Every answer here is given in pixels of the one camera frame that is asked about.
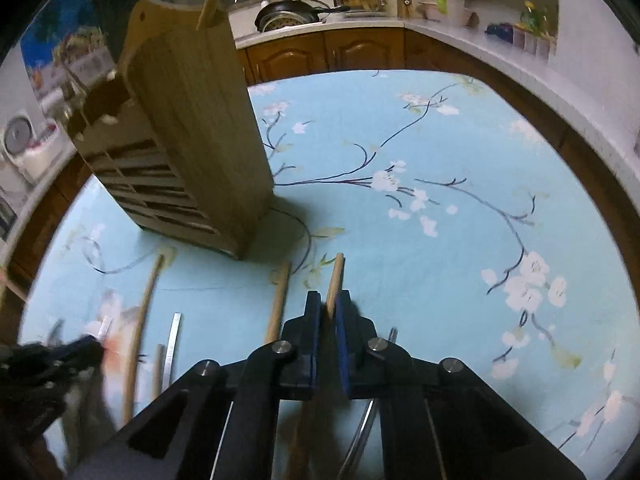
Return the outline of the blue floral tablecloth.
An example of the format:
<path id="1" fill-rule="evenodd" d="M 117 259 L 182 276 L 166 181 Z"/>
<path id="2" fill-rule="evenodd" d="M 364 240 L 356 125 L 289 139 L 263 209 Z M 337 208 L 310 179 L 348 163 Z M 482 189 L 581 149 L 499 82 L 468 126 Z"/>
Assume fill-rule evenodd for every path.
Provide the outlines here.
<path id="1" fill-rule="evenodd" d="M 158 256 L 137 406 L 180 315 L 177 374 L 246 358 L 264 340 L 277 273 L 284 314 L 325 292 L 334 258 L 380 334 L 454 356 L 590 479 L 639 427 L 636 298 L 610 230 L 552 146 L 461 76 L 345 72 L 250 90 L 274 202 L 243 260 L 142 231 L 90 180 L 38 272 L 21 341 L 70 341 L 110 322 L 105 400 L 122 414 L 126 352 Z"/>

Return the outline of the metal chopstick flat silver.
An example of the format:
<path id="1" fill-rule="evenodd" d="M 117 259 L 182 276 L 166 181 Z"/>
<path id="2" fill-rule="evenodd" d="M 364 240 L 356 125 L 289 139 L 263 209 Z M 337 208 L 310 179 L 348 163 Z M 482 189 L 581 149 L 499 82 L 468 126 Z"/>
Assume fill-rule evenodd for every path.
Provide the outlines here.
<path id="1" fill-rule="evenodd" d="M 174 361 L 180 335 L 181 322 L 182 314 L 180 312 L 175 312 L 172 316 L 168 341 L 165 348 L 162 382 L 160 383 L 163 390 L 166 390 L 172 384 L 172 378 L 174 377 Z"/>

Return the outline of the white rice cooker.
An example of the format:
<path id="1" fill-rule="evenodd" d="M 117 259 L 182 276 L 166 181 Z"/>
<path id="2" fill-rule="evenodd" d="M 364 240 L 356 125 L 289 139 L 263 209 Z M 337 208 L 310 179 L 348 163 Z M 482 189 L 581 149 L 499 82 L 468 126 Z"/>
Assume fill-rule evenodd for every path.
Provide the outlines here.
<path id="1" fill-rule="evenodd" d="M 24 110 L 14 114 L 1 133 L 3 155 L 17 172 L 35 186 L 66 147 L 58 123 L 47 118 L 35 126 Z"/>

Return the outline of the small metal spoon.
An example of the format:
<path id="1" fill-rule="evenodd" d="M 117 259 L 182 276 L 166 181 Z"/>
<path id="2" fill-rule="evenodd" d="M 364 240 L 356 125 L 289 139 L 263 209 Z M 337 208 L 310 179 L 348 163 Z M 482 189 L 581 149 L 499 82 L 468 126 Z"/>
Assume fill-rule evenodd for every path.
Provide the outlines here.
<path id="1" fill-rule="evenodd" d="M 367 341 L 367 346 L 372 351 L 381 351 L 385 349 L 390 342 L 395 342 L 398 335 L 398 329 L 393 326 L 387 338 L 373 337 Z M 357 430 L 350 442 L 343 463 L 338 470 L 337 479 L 351 479 L 360 462 L 360 458 L 364 448 L 366 447 L 375 417 L 378 414 L 378 399 L 370 399 L 360 418 Z"/>

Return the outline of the beach fruit wall poster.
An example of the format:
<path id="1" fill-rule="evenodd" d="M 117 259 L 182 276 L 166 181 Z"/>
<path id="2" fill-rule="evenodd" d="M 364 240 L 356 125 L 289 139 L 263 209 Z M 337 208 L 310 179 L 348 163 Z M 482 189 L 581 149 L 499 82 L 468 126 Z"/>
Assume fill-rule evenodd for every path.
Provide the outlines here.
<path id="1" fill-rule="evenodd" d="M 92 0 L 49 0 L 24 32 L 21 52 L 39 101 L 66 84 L 88 89 L 115 68 Z"/>

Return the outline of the black frying pan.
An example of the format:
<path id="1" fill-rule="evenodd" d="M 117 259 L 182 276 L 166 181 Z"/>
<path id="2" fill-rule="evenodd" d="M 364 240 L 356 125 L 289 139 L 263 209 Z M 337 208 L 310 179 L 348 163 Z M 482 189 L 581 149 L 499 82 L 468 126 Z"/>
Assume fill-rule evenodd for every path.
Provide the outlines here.
<path id="1" fill-rule="evenodd" d="M 268 27 L 278 21 L 289 20 L 293 25 L 318 23 L 321 15 L 344 13 L 350 11 L 349 6 L 311 6 L 303 0 L 281 0 L 267 3 L 258 12 L 254 25 L 258 32 L 266 32 Z"/>

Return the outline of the short wooden chopstick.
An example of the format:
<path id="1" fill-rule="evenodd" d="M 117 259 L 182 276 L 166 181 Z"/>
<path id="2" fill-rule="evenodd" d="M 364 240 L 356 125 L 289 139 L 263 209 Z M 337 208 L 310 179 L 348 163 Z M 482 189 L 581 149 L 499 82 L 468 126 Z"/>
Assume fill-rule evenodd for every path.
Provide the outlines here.
<path id="1" fill-rule="evenodd" d="M 163 391 L 163 369 L 166 347 L 163 344 L 156 346 L 155 358 L 152 370 L 151 399 L 157 399 Z"/>

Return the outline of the wooden utensil holder box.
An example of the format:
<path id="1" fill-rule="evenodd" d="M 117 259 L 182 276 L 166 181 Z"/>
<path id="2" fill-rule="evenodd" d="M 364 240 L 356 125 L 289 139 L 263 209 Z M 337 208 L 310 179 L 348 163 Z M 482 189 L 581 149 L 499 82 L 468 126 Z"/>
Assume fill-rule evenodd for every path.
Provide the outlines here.
<path id="1" fill-rule="evenodd" d="M 96 84 L 67 134 L 143 229 L 241 259 L 273 178 L 228 16 L 139 0 L 113 78 Z"/>

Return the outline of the green drink bottle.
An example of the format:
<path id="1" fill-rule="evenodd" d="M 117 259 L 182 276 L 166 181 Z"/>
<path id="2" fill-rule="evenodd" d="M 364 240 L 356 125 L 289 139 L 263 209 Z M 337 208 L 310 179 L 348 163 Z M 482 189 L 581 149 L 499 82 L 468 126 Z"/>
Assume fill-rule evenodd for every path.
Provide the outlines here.
<path id="1" fill-rule="evenodd" d="M 531 1 L 526 0 L 524 2 L 524 6 L 525 10 L 521 13 L 521 24 L 531 34 L 540 36 L 544 20 L 536 6 Z"/>

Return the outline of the long curved wooden chopstick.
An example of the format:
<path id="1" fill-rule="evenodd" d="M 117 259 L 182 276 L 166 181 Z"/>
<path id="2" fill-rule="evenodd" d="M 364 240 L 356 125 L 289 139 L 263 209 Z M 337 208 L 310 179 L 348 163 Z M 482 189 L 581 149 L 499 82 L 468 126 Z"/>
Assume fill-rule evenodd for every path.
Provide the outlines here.
<path id="1" fill-rule="evenodd" d="M 155 259 L 154 266 L 150 273 L 148 282 L 146 283 L 142 300 L 140 302 L 139 311 L 134 329 L 132 330 L 129 353 L 126 364 L 126 374 L 124 382 L 124 393 L 122 394 L 122 423 L 127 425 L 134 418 L 134 402 L 136 402 L 137 374 L 139 365 L 139 354 L 142 345 L 143 333 L 151 307 L 154 290 L 160 277 L 160 271 L 164 264 L 164 256 L 158 255 Z"/>

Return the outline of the wooden chopstick beside gripper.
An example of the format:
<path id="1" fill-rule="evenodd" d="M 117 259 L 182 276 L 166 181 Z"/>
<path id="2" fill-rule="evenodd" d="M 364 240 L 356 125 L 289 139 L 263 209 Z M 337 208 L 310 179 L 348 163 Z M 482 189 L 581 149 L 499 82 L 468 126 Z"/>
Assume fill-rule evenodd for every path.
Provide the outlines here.
<path id="1" fill-rule="evenodd" d="M 290 273 L 291 263 L 285 261 L 280 265 L 280 269 L 276 274 L 276 280 L 274 281 L 274 284 L 276 284 L 276 289 L 274 290 L 269 322 L 265 333 L 265 344 L 275 342 L 280 336 L 286 294 L 288 293 L 288 279 L 290 278 Z"/>

